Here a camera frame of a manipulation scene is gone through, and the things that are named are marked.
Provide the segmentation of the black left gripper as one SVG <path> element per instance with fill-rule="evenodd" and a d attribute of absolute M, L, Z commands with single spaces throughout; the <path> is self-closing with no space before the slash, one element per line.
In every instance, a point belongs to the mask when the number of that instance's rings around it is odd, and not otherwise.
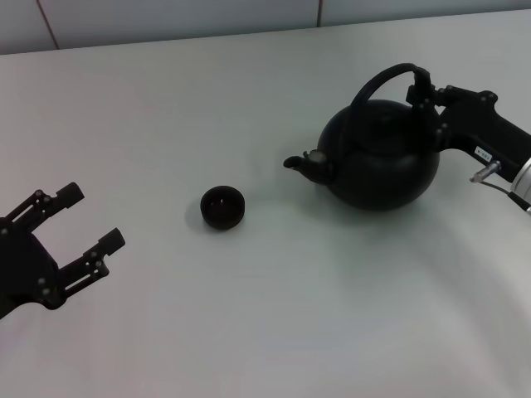
<path fill-rule="evenodd" d="M 1 316 L 26 303 L 39 303 L 55 310 L 66 299 L 109 275 L 104 257 L 125 245 L 114 228 L 80 258 L 58 268 L 41 242 L 30 232 L 58 212 L 85 198 L 71 182 L 56 195 L 36 190 L 13 211 L 1 218 Z"/>

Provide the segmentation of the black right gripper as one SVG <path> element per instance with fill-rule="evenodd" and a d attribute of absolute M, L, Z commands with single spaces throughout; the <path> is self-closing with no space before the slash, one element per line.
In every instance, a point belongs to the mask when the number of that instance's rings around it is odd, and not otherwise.
<path fill-rule="evenodd" d="M 437 89 L 416 82 L 408 88 L 406 102 L 416 107 L 417 126 L 425 140 L 435 140 L 441 152 L 456 149 L 482 164 L 501 164 L 498 174 L 513 182 L 530 159 L 530 134 L 497 114 L 498 96 L 448 85 Z M 443 107 L 439 114 L 434 106 Z"/>

